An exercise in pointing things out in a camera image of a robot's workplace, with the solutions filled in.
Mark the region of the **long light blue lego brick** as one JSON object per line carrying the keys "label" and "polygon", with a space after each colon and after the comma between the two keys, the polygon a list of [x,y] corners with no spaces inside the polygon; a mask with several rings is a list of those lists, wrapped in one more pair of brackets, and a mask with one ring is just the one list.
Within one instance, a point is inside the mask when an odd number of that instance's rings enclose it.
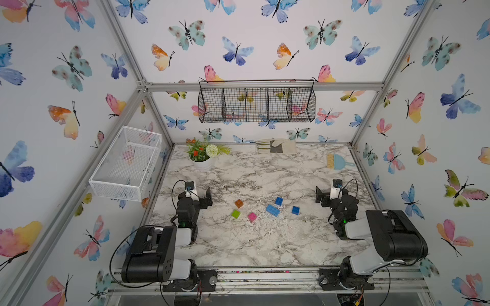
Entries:
{"label": "long light blue lego brick", "polygon": [[279,214],[280,214],[280,212],[281,212],[281,210],[279,210],[278,208],[276,208],[276,207],[275,207],[275,206],[273,206],[273,205],[268,205],[268,206],[266,207],[266,211],[267,211],[267,212],[268,212],[270,215],[272,215],[272,216],[274,216],[274,217],[276,217],[276,218],[279,216]]}

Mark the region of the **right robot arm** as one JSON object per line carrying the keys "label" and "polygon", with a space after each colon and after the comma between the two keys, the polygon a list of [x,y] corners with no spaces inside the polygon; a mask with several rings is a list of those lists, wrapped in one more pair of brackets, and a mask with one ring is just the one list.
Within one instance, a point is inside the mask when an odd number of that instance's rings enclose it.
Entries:
{"label": "right robot arm", "polygon": [[428,246],[417,228],[401,210],[367,210],[357,218],[359,199],[345,188],[315,188],[315,202],[331,210],[328,222],[340,240],[368,240],[371,245],[343,259],[338,268],[319,271],[324,291],[357,288],[372,290],[368,279],[395,264],[414,265],[428,255]]}

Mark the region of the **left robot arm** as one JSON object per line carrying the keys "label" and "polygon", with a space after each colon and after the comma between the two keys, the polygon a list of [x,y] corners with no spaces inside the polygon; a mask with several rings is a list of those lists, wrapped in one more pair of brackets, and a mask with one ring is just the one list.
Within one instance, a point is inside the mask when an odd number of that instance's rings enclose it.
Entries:
{"label": "left robot arm", "polygon": [[177,258],[176,249],[195,243],[200,211],[212,205],[211,189],[206,189],[205,196],[200,197],[187,187],[178,196],[176,216],[171,219],[177,224],[147,225],[132,231],[119,246],[125,255],[121,268],[123,284],[158,283],[170,292],[198,291],[202,282],[197,264],[192,259]]}

